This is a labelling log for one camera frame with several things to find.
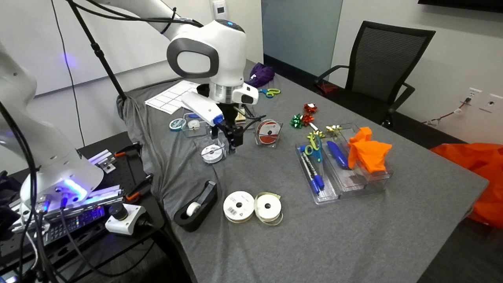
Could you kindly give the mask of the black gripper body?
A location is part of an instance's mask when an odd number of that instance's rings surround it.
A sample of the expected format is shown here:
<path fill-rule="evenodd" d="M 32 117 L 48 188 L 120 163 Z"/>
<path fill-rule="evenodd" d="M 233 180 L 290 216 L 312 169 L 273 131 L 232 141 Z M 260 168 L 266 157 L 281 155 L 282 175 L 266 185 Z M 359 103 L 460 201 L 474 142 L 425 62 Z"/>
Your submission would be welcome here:
<path fill-rule="evenodd" d="M 240 112 L 238 103 L 221 103 L 222 117 L 216 122 L 216 127 L 226 133 L 227 138 L 238 138 L 244 133 L 244 127 L 237 123 Z"/>

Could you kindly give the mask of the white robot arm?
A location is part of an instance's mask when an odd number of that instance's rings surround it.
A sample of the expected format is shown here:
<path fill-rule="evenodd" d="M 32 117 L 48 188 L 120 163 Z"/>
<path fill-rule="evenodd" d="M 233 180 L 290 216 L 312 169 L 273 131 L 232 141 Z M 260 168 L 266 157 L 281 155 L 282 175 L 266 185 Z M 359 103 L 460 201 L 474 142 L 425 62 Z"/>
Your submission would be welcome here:
<path fill-rule="evenodd" d="M 224 114 L 224 103 L 257 103 L 259 89 L 244 79 L 248 32 L 233 20 L 200 23 L 182 17 L 163 0 L 89 0 L 116 10 L 123 20 L 141 20 L 169 39 L 167 62 L 185 79 L 204 79 L 208 94 L 188 94 L 183 103 L 211 127 L 226 133 L 230 144 L 241 142 L 243 130 Z M 29 163 L 20 197 L 29 205 L 53 205 L 62 197 L 84 199 L 97 188 L 105 171 L 79 155 L 56 125 L 27 111 L 37 81 L 0 46 L 2 128 L 15 139 L 13 152 Z"/>

